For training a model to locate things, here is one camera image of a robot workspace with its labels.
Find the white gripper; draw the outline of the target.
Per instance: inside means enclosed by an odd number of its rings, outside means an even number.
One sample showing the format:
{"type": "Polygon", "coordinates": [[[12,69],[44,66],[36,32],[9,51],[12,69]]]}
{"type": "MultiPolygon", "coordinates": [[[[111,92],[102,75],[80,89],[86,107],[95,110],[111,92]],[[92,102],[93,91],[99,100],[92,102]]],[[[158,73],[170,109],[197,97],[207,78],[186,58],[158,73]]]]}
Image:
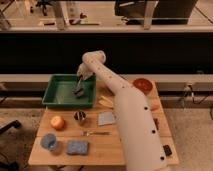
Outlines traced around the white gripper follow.
{"type": "Polygon", "coordinates": [[[93,72],[84,64],[80,64],[77,70],[78,82],[87,80],[93,75],[93,72]]]}

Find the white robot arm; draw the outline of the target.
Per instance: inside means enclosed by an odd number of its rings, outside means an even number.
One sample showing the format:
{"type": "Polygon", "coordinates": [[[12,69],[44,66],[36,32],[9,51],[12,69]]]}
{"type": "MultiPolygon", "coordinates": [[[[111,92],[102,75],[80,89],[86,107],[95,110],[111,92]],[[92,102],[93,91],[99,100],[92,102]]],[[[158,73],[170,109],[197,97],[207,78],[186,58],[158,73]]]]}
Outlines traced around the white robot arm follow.
{"type": "Polygon", "coordinates": [[[86,52],[77,75],[88,79],[93,73],[114,93],[113,113],[123,147],[127,171],[171,171],[143,92],[107,68],[103,51],[86,52]]]}

